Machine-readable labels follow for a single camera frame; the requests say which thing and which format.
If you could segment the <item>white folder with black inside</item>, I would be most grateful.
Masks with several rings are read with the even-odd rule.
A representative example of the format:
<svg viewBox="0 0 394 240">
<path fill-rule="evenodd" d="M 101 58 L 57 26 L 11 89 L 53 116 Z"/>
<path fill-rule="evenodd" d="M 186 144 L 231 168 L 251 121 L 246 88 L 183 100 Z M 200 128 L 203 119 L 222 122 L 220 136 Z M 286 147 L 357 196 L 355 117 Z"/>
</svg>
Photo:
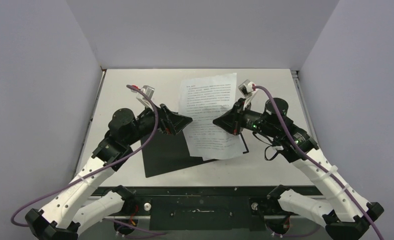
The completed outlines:
<svg viewBox="0 0 394 240">
<path fill-rule="evenodd" d="M 142 150 L 142 158 L 146 178 L 216 161 L 190 156 L 182 132 L 177 135 L 156 133 Z"/>
</svg>

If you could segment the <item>white paper sheet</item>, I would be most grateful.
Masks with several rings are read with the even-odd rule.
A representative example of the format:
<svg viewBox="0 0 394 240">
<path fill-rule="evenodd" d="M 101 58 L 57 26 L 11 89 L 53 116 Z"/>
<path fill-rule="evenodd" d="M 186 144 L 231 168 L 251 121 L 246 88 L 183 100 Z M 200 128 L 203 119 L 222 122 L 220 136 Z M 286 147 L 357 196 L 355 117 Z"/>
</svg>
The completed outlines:
<svg viewBox="0 0 394 240">
<path fill-rule="evenodd" d="M 229 134 L 212 123 L 232 108 L 236 90 L 236 73 L 181 82 L 178 112 L 193 119 L 183 131 L 190 156 L 220 159 L 244 154 L 245 147 L 239 136 Z"/>
</svg>

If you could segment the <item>printed paper sheet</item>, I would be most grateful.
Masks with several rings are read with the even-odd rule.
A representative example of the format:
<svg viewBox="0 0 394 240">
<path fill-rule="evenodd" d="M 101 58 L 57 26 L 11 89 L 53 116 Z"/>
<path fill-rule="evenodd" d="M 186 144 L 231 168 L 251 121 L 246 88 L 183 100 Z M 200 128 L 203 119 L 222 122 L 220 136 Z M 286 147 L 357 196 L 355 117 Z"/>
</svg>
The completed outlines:
<svg viewBox="0 0 394 240">
<path fill-rule="evenodd" d="M 205 161 L 205 162 L 208 162 L 208 161 L 218 161 L 218 160 L 228 160 L 228 159 L 232 159 L 231 157 L 230 158 L 214 158 L 214 157 L 205 157 L 205 156 L 203 156 L 202 157 L 202 160 L 203 161 Z"/>
</svg>

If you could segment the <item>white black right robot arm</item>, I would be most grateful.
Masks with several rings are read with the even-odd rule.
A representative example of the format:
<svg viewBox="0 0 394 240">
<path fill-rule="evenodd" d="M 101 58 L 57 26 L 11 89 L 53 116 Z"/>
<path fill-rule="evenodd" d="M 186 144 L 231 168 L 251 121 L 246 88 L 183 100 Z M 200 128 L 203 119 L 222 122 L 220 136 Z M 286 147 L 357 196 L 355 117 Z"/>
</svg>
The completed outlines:
<svg viewBox="0 0 394 240">
<path fill-rule="evenodd" d="M 247 129 L 267 138 L 276 154 L 307 176 L 325 197 L 319 201 L 279 185 L 267 195 L 271 213 L 305 217 L 324 227 L 334 240 L 360 239 L 384 208 L 362 197 L 339 175 L 317 142 L 288 118 L 288 108 L 285 100 L 276 97 L 266 101 L 264 111 L 258 113 L 241 98 L 213 123 L 233 135 Z"/>
</svg>

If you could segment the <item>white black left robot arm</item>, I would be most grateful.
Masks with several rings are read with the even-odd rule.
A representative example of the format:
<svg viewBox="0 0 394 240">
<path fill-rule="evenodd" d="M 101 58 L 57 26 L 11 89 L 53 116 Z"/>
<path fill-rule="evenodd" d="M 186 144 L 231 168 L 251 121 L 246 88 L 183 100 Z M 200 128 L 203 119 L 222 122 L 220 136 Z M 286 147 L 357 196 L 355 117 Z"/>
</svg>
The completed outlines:
<svg viewBox="0 0 394 240">
<path fill-rule="evenodd" d="M 25 216 L 32 234 L 39 240 L 52 240 L 67 236 L 76 238 L 73 214 L 78 207 L 113 175 L 123 163 L 135 154 L 131 145 L 148 137 L 150 141 L 157 130 L 168 135 L 181 132 L 192 118 L 172 112 L 164 104 L 147 107 L 135 116 L 128 108 L 117 110 L 108 124 L 108 132 L 82 171 L 67 187 L 55 194 L 54 200 L 42 209 L 31 209 Z"/>
</svg>

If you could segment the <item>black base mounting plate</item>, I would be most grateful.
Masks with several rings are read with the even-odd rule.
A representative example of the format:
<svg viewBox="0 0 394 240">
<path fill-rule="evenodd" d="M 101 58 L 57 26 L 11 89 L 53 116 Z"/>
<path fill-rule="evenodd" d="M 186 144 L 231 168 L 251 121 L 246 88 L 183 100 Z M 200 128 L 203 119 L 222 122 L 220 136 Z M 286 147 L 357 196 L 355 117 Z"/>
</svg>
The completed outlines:
<svg viewBox="0 0 394 240">
<path fill-rule="evenodd" d="M 134 202 L 115 217 L 148 220 L 151 230 L 262 231 L 260 216 L 284 219 L 289 213 L 269 202 L 273 186 L 129 187 Z"/>
</svg>

